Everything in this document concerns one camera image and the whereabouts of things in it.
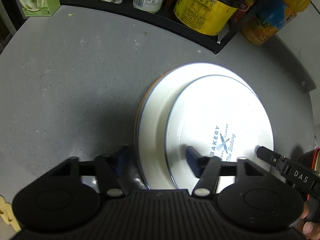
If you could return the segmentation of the person's right hand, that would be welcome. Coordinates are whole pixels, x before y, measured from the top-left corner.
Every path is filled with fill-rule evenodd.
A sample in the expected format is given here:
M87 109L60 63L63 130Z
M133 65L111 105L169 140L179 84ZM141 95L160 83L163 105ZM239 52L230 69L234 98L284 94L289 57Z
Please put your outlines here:
M306 239L319 240L320 238L320 227L319 224L314 222L307 222L305 218L309 213L308 202L304 203L304 210L299 221L299 231L306 237Z

